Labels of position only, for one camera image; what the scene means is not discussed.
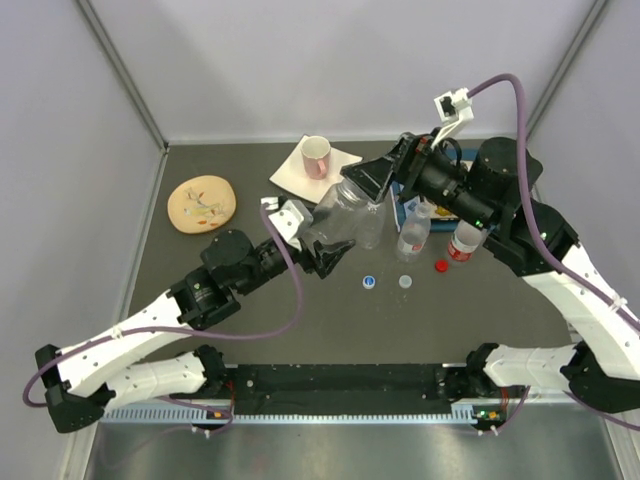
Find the short clear capped bottle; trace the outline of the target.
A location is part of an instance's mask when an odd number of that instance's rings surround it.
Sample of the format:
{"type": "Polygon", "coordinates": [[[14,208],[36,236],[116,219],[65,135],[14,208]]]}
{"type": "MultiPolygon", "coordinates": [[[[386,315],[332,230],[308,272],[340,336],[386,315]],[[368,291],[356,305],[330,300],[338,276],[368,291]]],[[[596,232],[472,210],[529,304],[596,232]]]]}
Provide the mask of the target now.
{"type": "Polygon", "coordinates": [[[333,184],[316,205],[313,222],[302,239],[309,247],[316,241],[332,245],[354,240],[368,203],[369,197],[349,179],[333,184]]]}

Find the blue and white bottle cap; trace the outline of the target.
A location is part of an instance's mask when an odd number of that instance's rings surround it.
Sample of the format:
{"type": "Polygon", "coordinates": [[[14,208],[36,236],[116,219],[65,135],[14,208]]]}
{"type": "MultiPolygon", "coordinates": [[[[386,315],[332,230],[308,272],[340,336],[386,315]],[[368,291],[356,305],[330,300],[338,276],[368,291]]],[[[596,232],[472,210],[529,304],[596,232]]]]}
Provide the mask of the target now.
{"type": "Polygon", "coordinates": [[[372,275],[365,275],[362,279],[362,286],[367,289],[373,289],[376,285],[376,279],[372,275]]]}

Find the clear bottle with blue cap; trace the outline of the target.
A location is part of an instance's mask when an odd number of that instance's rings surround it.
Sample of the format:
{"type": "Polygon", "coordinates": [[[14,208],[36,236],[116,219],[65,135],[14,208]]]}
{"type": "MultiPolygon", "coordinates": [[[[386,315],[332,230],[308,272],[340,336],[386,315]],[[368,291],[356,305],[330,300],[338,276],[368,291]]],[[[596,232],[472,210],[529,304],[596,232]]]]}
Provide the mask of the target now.
{"type": "Polygon", "coordinates": [[[356,229],[356,244],[367,250],[375,249],[381,240],[387,207],[384,202],[369,203],[361,214],[356,229]]]}

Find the clear bottle with white cap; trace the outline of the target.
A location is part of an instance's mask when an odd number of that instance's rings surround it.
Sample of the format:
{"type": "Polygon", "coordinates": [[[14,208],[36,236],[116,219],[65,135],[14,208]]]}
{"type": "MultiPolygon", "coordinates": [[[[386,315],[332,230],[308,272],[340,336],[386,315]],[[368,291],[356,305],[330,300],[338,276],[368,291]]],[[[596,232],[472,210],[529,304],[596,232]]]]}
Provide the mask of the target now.
{"type": "Polygon", "coordinates": [[[415,261],[428,237],[431,229],[432,205],[428,202],[418,203],[404,221],[398,242],[397,257],[404,263],[415,261]]]}

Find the clear bottle with red label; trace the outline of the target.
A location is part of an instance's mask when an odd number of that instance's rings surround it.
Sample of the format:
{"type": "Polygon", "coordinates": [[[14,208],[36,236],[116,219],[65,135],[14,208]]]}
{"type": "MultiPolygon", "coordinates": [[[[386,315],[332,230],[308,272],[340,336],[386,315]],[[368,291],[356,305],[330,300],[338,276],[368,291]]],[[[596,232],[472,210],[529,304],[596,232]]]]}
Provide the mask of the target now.
{"type": "Polygon", "coordinates": [[[485,232],[460,220],[447,245],[448,260],[454,264],[468,262],[475,251],[482,245],[485,232]]]}

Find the red bottle cap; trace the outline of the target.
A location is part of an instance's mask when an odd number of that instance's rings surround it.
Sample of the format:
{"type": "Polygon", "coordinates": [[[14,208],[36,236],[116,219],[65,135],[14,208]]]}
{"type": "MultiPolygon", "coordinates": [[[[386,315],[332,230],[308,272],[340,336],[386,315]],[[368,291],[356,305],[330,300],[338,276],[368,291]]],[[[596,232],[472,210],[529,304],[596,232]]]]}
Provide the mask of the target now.
{"type": "Polygon", "coordinates": [[[434,264],[434,268],[435,268],[435,270],[436,270],[437,272],[439,272],[439,273],[444,273],[444,272],[447,272],[447,271],[448,271],[448,269],[449,269],[449,264],[448,264],[448,262],[447,262],[446,260],[444,260],[444,259],[440,259],[440,260],[437,260],[437,261],[435,262],[435,264],[434,264]]]}

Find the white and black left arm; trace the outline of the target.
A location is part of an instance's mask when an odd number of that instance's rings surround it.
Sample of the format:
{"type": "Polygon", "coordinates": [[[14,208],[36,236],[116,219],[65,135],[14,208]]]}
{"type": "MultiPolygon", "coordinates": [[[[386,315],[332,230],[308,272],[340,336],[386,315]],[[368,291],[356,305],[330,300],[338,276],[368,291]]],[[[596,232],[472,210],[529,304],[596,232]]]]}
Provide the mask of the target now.
{"type": "Polygon", "coordinates": [[[36,351],[44,406],[55,430],[76,432],[114,409],[151,398],[220,394],[227,374],[213,347],[201,346],[171,361],[144,359],[189,336],[214,338],[212,327],[239,311],[238,296],[285,271],[294,279],[300,271],[326,278],[354,244],[295,248],[278,234],[259,245],[240,230],[216,235],[200,254],[202,266],[133,316],[76,345],[36,351]]]}

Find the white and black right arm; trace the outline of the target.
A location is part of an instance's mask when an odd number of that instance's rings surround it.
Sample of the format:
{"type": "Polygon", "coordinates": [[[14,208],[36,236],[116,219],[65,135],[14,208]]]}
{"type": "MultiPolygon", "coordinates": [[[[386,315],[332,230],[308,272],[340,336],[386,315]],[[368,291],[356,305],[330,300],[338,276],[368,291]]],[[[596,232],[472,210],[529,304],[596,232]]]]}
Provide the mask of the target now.
{"type": "Polygon", "coordinates": [[[541,293],[579,333],[557,348],[512,348],[485,343],[466,359],[466,380],[476,394],[499,387],[562,390],[604,413],[639,407],[639,321],[598,274],[576,231],[553,207],[530,197],[542,164],[516,140],[481,143],[471,167],[455,164],[431,135],[401,135],[391,151],[348,165],[344,178],[370,199],[383,199],[392,183],[401,197],[443,207],[485,230],[485,247],[541,293]]]}

